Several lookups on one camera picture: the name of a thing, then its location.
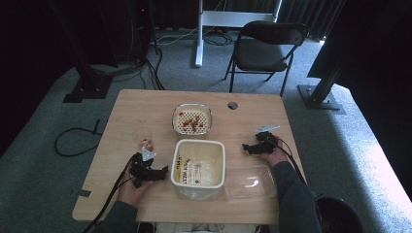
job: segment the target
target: black folding chair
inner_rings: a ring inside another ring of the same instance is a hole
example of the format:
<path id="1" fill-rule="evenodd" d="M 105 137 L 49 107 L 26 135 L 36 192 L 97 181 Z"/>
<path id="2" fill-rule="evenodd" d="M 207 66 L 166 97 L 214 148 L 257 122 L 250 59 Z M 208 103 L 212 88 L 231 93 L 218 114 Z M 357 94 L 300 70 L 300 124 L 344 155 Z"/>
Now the black folding chair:
<path id="1" fill-rule="evenodd" d="M 301 23 L 247 23 L 239 32 L 224 75 L 226 80 L 228 73 L 231 73 L 229 92 L 233 90 L 235 73 L 270 74 L 265 80 L 267 82 L 276 72 L 286 70 L 280 92 L 282 96 L 292 67 L 293 52 L 303 44 L 307 35 L 308 27 Z M 282 45 L 292 46 L 286 55 L 282 51 Z"/>

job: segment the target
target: bowl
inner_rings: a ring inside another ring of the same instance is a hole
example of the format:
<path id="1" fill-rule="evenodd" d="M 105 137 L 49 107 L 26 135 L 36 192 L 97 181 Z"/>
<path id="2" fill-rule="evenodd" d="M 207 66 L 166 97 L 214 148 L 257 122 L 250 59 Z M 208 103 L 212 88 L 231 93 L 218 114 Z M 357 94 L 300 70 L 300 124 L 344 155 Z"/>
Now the bowl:
<path id="1" fill-rule="evenodd" d="M 172 125 L 180 139 L 206 139 L 212 128 L 212 112 L 203 104 L 176 107 Z"/>
<path id="2" fill-rule="evenodd" d="M 223 188 L 224 177 L 225 152 L 222 143 L 195 139 L 178 142 L 170 179 L 180 198 L 214 199 Z"/>
<path id="3" fill-rule="evenodd" d="M 343 199 L 319 195 L 315 197 L 322 216 L 323 232 L 362 233 L 363 225 L 355 209 Z"/>

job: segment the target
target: paper label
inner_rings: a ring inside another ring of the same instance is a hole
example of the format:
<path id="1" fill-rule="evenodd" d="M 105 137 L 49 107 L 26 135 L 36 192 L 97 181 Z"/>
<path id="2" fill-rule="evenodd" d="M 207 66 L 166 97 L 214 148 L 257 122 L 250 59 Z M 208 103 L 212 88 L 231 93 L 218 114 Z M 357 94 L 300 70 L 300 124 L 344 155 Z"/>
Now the paper label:
<path id="1" fill-rule="evenodd" d="M 186 160 L 181 167 L 180 183 L 190 185 L 202 185 L 200 163 L 193 163 L 190 159 Z"/>

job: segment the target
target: black cable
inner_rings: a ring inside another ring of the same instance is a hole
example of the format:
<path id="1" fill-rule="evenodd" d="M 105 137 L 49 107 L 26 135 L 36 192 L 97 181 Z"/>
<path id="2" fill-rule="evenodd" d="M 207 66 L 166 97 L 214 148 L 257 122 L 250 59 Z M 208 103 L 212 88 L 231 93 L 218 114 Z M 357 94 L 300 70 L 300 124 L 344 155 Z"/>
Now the black cable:
<path id="1" fill-rule="evenodd" d="M 101 75 L 121 76 L 121 75 L 129 75 L 129 74 L 136 73 L 137 71 L 140 71 L 141 67 L 142 67 L 142 64 L 138 63 L 138 64 L 134 64 L 130 67 L 126 67 L 124 69 L 117 70 L 117 71 L 102 71 L 102 70 L 98 70 L 95 68 L 93 68 L 93 71 L 96 74 L 101 74 Z"/>
<path id="2" fill-rule="evenodd" d="M 139 76 L 140 76 L 140 80 L 142 80 L 142 82 L 143 82 L 143 88 L 144 88 L 144 89 L 147 89 L 147 87 L 146 87 L 146 81 L 145 81 L 145 79 L 143 79 L 142 72 L 140 72 Z"/>
<path id="3" fill-rule="evenodd" d="M 119 183 L 118 188 L 119 188 L 120 186 L 122 186 L 124 183 L 126 183 L 126 182 L 128 182 L 128 181 L 132 180 L 133 178 L 134 178 L 134 177 L 131 177 L 131 178 L 129 178 L 129 179 L 127 179 L 127 180 L 125 180 L 124 182 Z"/>
<path id="4" fill-rule="evenodd" d="M 152 65 L 152 63 L 149 60 L 146 60 L 146 62 L 150 65 L 150 67 L 152 68 L 151 71 L 154 72 L 154 88 L 155 89 L 160 89 L 160 90 L 165 90 L 163 84 L 160 82 L 160 79 L 158 78 L 157 75 L 157 71 L 158 71 L 158 67 L 160 66 L 160 62 L 163 58 L 163 52 L 161 51 L 161 49 L 159 48 L 154 48 L 155 50 L 158 50 L 159 53 L 159 60 L 157 62 L 157 64 L 155 65 L 155 67 Z"/>
<path id="5" fill-rule="evenodd" d="M 124 79 L 124 80 L 112 80 L 112 82 L 113 82 L 113 83 L 125 82 L 125 81 L 131 80 L 131 79 L 137 77 L 139 74 L 133 75 L 133 76 L 131 76 L 131 77 L 129 77 L 129 78 L 126 78 L 126 79 Z"/>
<path id="6" fill-rule="evenodd" d="M 220 38 L 224 38 L 224 42 L 216 42 L 216 41 L 212 41 L 210 39 L 206 39 L 208 37 L 220 37 Z M 233 45 L 235 43 L 236 40 L 233 40 L 233 38 L 227 34 L 223 34 L 223 33 L 217 33 L 217 34 L 213 34 L 213 35 L 205 35 L 203 36 L 203 41 L 209 45 L 213 45 L 213 46 L 229 46 L 229 45 Z"/>
<path id="7" fill-rule="evenodd" d="M 302 176 L 302 173 L 301 173 L 300 170 L 299 170 L 299 167 L 297 167 L 296 161 L 294 161 L 294 158 L 293 158 L 293 156 L 292 156 L 291 148 L 290 148 L 289 145 L 288 145 L 285 141 L 283 141 L 282 139 L 279 139 L 279 138 L 278 138 L 278 140 L 281 141 L 282 143 L 284 143 L 284 144 L 288 147 L 289 152 L 287 152 L 287 151 L 284 150 L 283 148 L 279 147 L 276 143 L 273 143 L 273 142 L 270 141 L 270 140 L 264 139 L 265 142 L 267 142 L 267 143 L 275 146 L 276 149 L 280 149 L 280 150 L 288 157 L 288 159 L 292 162 L 293 167 L 294 167 L 294 170 L 296 171 L 296 173 L 297 173 L 297 175 L 299 176 L 300 180 L 301 180 L 304 184 L 307 185 L 305 179 L 303 179 L 303 176 Z"/>
<path id="8" fill-rule="evenodd" d="M 116 182 L 115 182 L 115 185 L 113 185 L 112 191 L 110 192 L 109 196 L 107 197 L 106 202 L 105 202 L 105 204 L 103 205 L 102 210 L 101 210 L 100 213 L 97 215 L 97 217 L 87 226 L 87 228 L 85 229 L 85 231 L 84 231 L 83 233 L 88 232 L 88 231 L 91 229 L 92 226 L 94 226 L 94 225 L 97 224 L 97 221 L 102 217 L 102 215 L 103 215 L 104 212 L 106 211 L 107 207 L 108 207 L 109 204 L 110 204 L 110 201 L 112 200 L 112 198 L 113 198 L 113 196 L 115 195 L 116 191 L 118 190 L 119 186 L 121 186 L 122 184 L 124 184 L 124 182 L 123 182 L 123 183 L 120 183 L 120 182 L 121 182 L 121 179 L 123 178 L 123 176 L 124 176 L 124 174 L 125 174 L 125 172 L 126 172 L 126 170 L 127 170 L 127 167 L 129 166 L 132 158 L 133 158 L 133 156 L 130 157 L 130 159 L 127 161 L 127 164 L 126 164 L 126 166 L 124 167 L 123 171 L 120 173 L 118 179 L 117 179 Z"/>
<path id="9" fill-rule="evenodd" d="M 73 131 L 73 130 L 81 130 L 81 131 L 89 132 L 89 133 L 91 133 L 91 134 L 93 134 L 93 135 L 100 135 L 100 136 L 101 136 L 101 135 L 102 135 L 101 133 L 97 133 L 97 132 L 96 132 L 98 122 L 99 122 L 99 120 L 96 121 L 96 125 L 94 126 L 94 130 L 93 130 L 93 131 L 88 130 L 88 129 L 83 129 L 83 128 L 76 128 L 76 127 L 75 127 L 75 128 L 69 128 L 69 129 L 63 131 L 62 133 L 60 133 L 60 134 L 55 138 L 55 141 L 54 141 L 54 150 L 55 150 L 55 151 L 57 152 L 57 154 L 60 155 L 60 156 L 63 156 L 63 157 L 74 157 L 74 156 L 82 155 L 82 154 L 85 154 L 85 153 L 87 153 L 87 152 L 89 152 L 89 151 L 92 151 L 92 150 L 96 149 L 98 145 L 93 146 L 93 147 L 91 147 L 91 148 L 89 148 L 89 149 L 87 149 L 87 150 L 83 150 L 83 151 L 77 152 L 77 153 L 66 154 L 66 153 L 61 152 L 61 151 L 58 149 L 58 141 L 59 141 L 59 139 L 61 138 L 61 136 L 63 136 L 64 134 L 66 134 L 66 133 L 68 133 L 68 132 L 70 132 L 70 131 Z"/>

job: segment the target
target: wooden table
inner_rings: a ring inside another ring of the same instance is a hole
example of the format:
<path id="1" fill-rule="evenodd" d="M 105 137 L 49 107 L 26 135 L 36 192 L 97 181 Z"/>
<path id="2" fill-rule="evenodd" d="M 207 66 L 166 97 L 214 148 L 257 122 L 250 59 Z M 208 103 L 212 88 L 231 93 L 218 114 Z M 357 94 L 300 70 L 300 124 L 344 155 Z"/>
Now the wooden table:
<path id="1" fill-rule="evenodd" d="M 239 107 L 231 110 L 228 102 L 236 102 Z M 263 124 L 280 124 L 280 128 L 271 132 L 288 143 L 303 173 L 280 96 L 126 89 L 119 94 L 83 185 L 83 190 L 92 192 L 91 196 L 79 196 L 73 211 L 74 219 L 92 220 L 97 216 L 141 140 L 154 141 L 157 156 L 152 168 L 171 167 L 179 141 L 172 128 L 172 114 L 183 103 L 202 103 L 211 109 L 213 125 L 208 140 L 224 144 L 227 168 L 265 163 L 258 157 L 247 155 L 242 144 L 256 144 L 255 130 Z M 155 182 L 146 193 L 136 220 L 277 224 L 278 217 L 277 197 L 229 202 L 222 191 L 213 201 L 179 199 L 169 172 L 165 181 Z"/>

